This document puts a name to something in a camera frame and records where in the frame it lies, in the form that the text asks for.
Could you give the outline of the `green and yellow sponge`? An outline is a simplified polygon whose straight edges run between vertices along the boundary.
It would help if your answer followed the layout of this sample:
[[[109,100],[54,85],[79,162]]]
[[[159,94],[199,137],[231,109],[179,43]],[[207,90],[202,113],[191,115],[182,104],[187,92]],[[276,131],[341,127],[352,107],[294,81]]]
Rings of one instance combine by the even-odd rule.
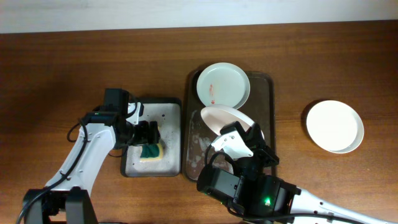
[[[141,162],[159,161],[164,157],[164,147],[160,142],[160,132],[157,122],[149,124],[148,143],[142,145]]]

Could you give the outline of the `pale green plate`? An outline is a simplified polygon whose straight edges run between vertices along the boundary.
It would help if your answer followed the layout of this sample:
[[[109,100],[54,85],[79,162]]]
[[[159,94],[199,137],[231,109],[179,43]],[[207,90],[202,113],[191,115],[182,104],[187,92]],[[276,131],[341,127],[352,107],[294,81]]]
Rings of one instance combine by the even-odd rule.
[[[205,106],[225,105],[239,109],[249,98],[251,84],[241,68],[220,62],[200,72],[196,89],[199,100]]]

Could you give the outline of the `white plate with green tint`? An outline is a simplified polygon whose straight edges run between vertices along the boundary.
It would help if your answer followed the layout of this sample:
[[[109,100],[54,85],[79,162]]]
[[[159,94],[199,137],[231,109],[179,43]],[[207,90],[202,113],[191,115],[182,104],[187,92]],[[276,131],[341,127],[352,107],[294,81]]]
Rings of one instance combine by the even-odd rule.
[[[307,113],[305,126],[317,146],[335,154],[354,151],[364,139],[364,124],[359,114],[336,100],[314,104]]]

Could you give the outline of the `pinkish white plate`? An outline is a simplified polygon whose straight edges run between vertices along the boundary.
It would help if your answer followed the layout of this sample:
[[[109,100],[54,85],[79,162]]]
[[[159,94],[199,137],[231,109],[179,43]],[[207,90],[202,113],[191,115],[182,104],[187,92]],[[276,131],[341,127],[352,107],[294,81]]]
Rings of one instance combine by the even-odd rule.
[[[227,124],[238,121],[245,131],[254,125],[254,121],[243,112],[225,105],[210,105],[201,111],[203,122],[217,135]]]

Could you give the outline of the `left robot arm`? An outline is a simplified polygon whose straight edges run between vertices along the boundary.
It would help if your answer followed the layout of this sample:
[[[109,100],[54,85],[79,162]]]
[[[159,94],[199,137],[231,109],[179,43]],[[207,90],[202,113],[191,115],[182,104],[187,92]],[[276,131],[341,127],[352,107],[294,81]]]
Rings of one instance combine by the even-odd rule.
[[[141,149],[140,161],[161,159],[164,149],[157,122],[141,121],[143,104],[123,89],[107,88],[104,103],[78,120],[78,137],[58,172],[42,189],[30,189],[16,222],[50,223],[60,211],[67,223],[97,223],[91,190],[113,149]]]

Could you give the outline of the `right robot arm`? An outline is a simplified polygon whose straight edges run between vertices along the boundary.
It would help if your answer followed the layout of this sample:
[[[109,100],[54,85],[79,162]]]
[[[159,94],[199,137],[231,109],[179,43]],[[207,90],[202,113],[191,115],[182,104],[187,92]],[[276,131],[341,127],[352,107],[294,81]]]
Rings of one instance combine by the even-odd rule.
[[[221,128],[221,150],[205,156],[197,190],[218,200],[247,223],[381,223],[339,207],[276,176],[265,167],[279,158],[266,144],[258,124],[244,130],[237,121]]]

